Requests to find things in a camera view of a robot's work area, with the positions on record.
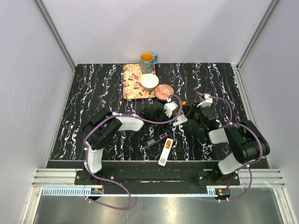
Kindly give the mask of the white remote control with batteries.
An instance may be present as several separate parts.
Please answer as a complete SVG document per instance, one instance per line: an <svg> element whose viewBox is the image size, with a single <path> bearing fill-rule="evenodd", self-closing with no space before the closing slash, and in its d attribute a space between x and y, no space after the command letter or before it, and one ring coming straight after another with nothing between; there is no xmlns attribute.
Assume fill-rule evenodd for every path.
<svg viewBox="0 0 299 224"><path fill-rule="evenodd" d="M185 115L180 114L174 121L173 121L173 126L179 126L185 122L187 122L188 119L185 117Z"/></svg>

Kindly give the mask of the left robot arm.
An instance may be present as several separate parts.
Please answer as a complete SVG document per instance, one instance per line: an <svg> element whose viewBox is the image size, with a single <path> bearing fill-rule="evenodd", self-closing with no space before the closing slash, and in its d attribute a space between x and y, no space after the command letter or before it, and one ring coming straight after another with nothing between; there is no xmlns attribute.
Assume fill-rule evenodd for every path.
<svg viewBox="0 0 299 224"><path fill-rule="evenodd" d="M90 184L97 184L101 180L102 155L118 131L138 132L144 125L155 124L162 129L170 126L174 118L173 113L179 109L175 102L162 104L155 102L142 109L137 114L124 116L102 108L82 128L83 144L87 151L85 179Z"/></svg>

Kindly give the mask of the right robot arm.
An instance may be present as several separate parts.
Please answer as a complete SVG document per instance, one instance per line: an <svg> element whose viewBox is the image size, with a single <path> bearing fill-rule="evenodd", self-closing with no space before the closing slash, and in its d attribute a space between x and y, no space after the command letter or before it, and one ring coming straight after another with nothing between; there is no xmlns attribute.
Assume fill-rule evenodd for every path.
<svg viewBox="0 0 299 224"><path fill-rule="evenodd" d="M213 168L211 177L216 184L223 185L229 175L259 162L270 153L269 143L250 120L221 127L210 107L184 105L183 112L187 119L194 120L199 126L202 143L228 143L231 148L231 153Z"/></svg>

